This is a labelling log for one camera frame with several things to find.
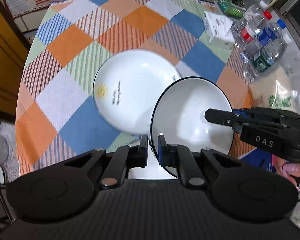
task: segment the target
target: tissue pack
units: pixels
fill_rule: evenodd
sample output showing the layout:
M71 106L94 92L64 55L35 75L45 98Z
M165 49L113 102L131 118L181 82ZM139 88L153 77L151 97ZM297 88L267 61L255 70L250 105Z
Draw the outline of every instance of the tissue pack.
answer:
M232 20L227 16L204 12L203 24L210 45L231 49L234 44L234 38L231 33Z

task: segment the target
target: tablecloth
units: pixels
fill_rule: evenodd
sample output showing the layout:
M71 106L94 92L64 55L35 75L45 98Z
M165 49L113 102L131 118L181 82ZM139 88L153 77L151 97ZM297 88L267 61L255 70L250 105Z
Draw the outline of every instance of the tablecloth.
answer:
M213 4L198 0L67 0L48 9L29 52L18 94L20 175L96 147L108 152L138 136L111 127L92 96L98 68L127 49L168 59L182 77L216 83L232 107L250 107L235 49L210 46L202 22ZM233 156L252 149L237 136Z

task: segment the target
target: screw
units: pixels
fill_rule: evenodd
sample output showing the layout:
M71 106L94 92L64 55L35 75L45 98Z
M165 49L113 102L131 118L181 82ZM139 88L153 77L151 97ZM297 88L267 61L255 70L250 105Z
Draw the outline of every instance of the screw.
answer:
M194 178L189 179L189 183L193 186L200 186L200 185L204 184L205 181L204 181L204 179L194 177Z
M101 183L105 186L112 186L117 183L117 180L114 178L104 178Z

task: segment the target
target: checkered tablecloth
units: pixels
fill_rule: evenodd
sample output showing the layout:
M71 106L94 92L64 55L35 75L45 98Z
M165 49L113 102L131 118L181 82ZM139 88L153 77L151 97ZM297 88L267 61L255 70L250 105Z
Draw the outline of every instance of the checkered tablecloth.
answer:
M50 6L27 58L16 113L20 174L138 139L111 127L92 96L98 68L127 49L154 51L180 75L216 83L235 108L250 106L238 52L207 43L197 0L68 0ZM235 137L231 152L251 148Z

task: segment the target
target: sun design on plate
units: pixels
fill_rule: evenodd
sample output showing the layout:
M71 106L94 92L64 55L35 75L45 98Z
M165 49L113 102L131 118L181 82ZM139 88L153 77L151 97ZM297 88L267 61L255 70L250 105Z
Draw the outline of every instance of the sun design on plate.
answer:
M98 84L96 87L97 87L97 89L96 89L95 94L96 94L97 99L105 98L107 96L107 93L108 93L107 87L102 83Z

